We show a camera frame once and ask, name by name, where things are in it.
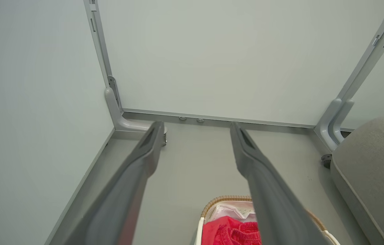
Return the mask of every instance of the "red fabric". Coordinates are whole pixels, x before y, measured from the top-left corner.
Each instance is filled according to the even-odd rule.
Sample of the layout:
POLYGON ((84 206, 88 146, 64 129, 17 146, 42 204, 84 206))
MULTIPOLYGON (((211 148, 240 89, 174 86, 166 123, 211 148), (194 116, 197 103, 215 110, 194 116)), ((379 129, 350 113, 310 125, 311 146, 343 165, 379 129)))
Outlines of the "red fabric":
POLYGON ((203 225, 202 245, 261 245, 257 222, 224 216, 203 225))

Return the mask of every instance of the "gray floor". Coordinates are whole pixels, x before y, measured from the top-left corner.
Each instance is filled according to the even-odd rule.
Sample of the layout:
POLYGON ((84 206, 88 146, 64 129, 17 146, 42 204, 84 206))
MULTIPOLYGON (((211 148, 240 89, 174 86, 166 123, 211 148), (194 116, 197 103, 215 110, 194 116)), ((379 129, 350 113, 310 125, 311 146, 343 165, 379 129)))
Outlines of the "gray floor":
MULTIPOLYGON (((248 195, 234 162, 229 128, 166 123, 168 143, 147 182, 133 245, 192 244, 203 208, 220 195, 248 195)), ((368 244, 329 170, 320 165, 328 153, 313 130, 249 126, 257 146, 299 198, 342 245, 368 244)), ((83 184, 51 244, 60 244, 87 203, 109 180, 137 140, 112 138, 83 184)))

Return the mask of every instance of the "gray plastic bracket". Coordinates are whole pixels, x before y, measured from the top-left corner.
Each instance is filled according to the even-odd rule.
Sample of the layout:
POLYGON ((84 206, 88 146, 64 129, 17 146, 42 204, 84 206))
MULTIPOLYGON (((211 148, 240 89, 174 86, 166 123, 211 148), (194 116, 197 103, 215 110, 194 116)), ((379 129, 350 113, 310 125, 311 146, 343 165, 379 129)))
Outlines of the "gray plastic bracket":
POLYGON ((343 103, 342 108, 337 113, 337 116, 334 120, 331 121, 329 132, 333 132, 331 137, 334 141, 342 143, 344 140, 342 133, 340 132, 340 126, 342 125, 343 120, 345 120, 351 108, 354 106, 354 100, 350 99, 343 103))
POLYGON ((108 83, 109 86, 112 88, 113 93, 115 95, 116 103, 118 104, 119 110, 122 114, 122 106, 121 106, 121 101, 119 100, 119 94, 118 94, 118 88, 116 86, 116 79, 113 76, 108 76, 108 83))
POLYGON ((112 88, 106 88, 105 97, 116 131, 146 132, 150 128, 149 123, 128 121, 122 116, 112 88))
POLYGON ((324 115, 322 115, 317 126, 315 127, 316 134, 330 151, 335 150, 337 148, 337 144, 330 136, 329 125, 332 122, 334 116, 339 112, 341 104, 342 100, 339 98, 331 101, 324 115))

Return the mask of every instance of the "wheel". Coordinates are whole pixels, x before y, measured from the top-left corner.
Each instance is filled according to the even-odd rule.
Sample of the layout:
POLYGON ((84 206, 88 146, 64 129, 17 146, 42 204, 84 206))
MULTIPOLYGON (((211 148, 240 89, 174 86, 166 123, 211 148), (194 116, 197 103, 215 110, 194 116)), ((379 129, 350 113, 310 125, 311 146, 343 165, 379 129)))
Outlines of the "wheel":
POLYGON ((323 155, 323 156, 321 157, 322 164, 323 164, 324 167, 326 167, 327 169, 330 168, 330 165, 331 165, 331 158, 332 158, 332 155, 331 155, 331 154, 326 154, 326 155, 323 155))

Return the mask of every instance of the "gray upholstered seat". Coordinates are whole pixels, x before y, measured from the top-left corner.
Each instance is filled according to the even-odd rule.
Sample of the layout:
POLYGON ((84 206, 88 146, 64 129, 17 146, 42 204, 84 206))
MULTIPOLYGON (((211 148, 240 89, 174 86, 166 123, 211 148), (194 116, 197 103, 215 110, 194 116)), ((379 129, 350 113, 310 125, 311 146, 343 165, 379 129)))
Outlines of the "gray upholstered seat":
POLYGON ((372 245, 384 244, 384 117, 354 130, 333 152, 332 178, 372 245))

